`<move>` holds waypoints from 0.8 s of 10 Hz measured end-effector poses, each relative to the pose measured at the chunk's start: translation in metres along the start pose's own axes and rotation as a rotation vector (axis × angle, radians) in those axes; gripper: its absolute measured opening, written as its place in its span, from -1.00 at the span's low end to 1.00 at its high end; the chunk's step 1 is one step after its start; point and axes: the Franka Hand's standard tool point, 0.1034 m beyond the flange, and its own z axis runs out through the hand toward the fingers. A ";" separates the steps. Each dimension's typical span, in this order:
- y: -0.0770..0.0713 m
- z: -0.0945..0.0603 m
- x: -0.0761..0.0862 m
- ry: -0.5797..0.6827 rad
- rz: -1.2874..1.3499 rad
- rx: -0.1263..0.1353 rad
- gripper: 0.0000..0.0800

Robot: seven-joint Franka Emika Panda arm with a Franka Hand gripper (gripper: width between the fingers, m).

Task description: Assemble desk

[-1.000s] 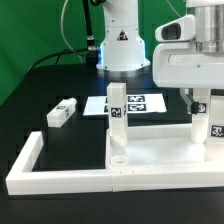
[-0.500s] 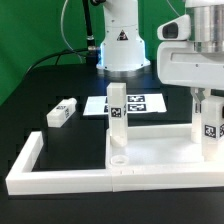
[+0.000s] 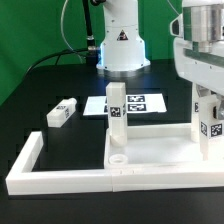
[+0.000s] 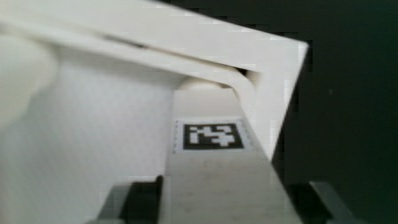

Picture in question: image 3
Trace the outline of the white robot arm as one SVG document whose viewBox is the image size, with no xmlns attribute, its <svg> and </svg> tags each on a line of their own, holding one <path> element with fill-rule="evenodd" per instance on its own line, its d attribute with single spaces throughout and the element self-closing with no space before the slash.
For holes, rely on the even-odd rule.
<svg viewBox="0 0 224 224">
<path fill-rule="evenodd" d="M 138 0 L 100 0 L 105 38 L 97 69 L 130 74 L 150 65 L 139 35 Z M 178 75 L 197 92 L 216 94 L 215 117 L 224 120 L 224 0 L 182 0 L 182 11 L 170 23 Z"/>
</svg>

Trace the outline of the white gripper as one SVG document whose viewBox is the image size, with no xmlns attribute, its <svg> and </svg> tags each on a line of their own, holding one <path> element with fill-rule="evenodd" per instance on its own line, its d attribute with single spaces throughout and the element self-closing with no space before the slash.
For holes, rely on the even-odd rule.
<svg viewBox="0 0 224 224">
<path fill-rule="evenodd" d="M 210 96 L 211 91 L 224 96 L 224 41 L 214 42 L 209 53 L 195 52 L 193 43 L 183 38 L 182 15 L 170 23 L 170 33 L 174 36 L 173 51 L 177 74 L 197 84 L 199 98 Z M 224 100 L 218 101 L 216 117 L 224 120 Z"/>
</svg>

